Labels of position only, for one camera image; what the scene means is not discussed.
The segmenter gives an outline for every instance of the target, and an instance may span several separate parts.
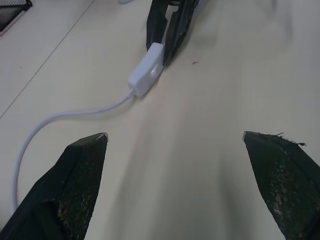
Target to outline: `white plastic connector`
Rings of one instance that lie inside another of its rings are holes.
[[[152,43],[144,58],[130,74],[127,82],[134,95],[142,97],[158,79],[164,68],[164,49],[165,45]]]

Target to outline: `desk surface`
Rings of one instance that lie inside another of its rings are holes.
[[[1,226],[29,131],[52,113],[106,106],[127,94],[126,79],[146,52],[149,7],[149,0],[95,0],[0,119]],[[55,121],[35,136],[21,165],[19,201],[67,145],[107,132],[86,239],[283,240],[242,135],[283,132],[305,142],[320,164],[317,11],[317,0],[292,0],[290,36],[253,1],[211,1],[143,99]]]

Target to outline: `black plastic object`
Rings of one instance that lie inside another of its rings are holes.
[[[0,33],[22,12],[32,7],[30,0],[0,0]]]
[[[320,240],[320,167],[279,135],[246,131],[244,142],[269,211],[287,240]]]
[[[83,240],[96,204],[108,137],[69,145],[31,188],[0,240]]]
[[[165,35],[163,65],[170,64],[188,33],[194,10],[199,0],[152,0],[146,22],[146,48],[152,43],[162,43],[168,20],[168,6],[177,6],[172,13],[168,30]]]

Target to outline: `cable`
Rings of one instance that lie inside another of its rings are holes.
[[[122,100],[120,100],[117,103],[112,104],[110,106],[99,108],[96,110],[66,111],[66,112],[55,113],[55,114],[52,114],[52,115],[46,117],[37,126],[35,126],[34,129],[29,133],[29,135],[26,138],[26,140],[24,141],[23,145],[21,146],[18,157],[15,162],[14,172],[13,172],[12,182],[11,182],[11,214],[13,215],[18,207],[17,184],[18,184],[18,176],[19,176],[22,158],[25,154],[25,151],[26,151],[29,143],[34,138],[34,136],[37,134],[37,132],[39,132],[40,129],[42,129],[45,125],[49,124],[50,122],[52,122],[56,119],[62,118],[62,117],[100,114],[100,113],[110,111],[110,110],[115,109],[115,108],[119,107],[120,105],[124,104],[133,95],[134,95],[134,90],[130,89],[129,94],[126,97],[124,97]]]

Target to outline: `black mesh organizer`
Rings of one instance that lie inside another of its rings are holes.
[[[259,191],[287,240],[320,240],[320,167],[279,135],[243,138]]]
[[[30,7],[32,7],[30,0],[0,0],[0,33],[22,11],[27,11]]]
[[[33,185],[0,232],[0,240],[83,240],[99,192],[107,142],[107,134],[98,133],[69,145]]]

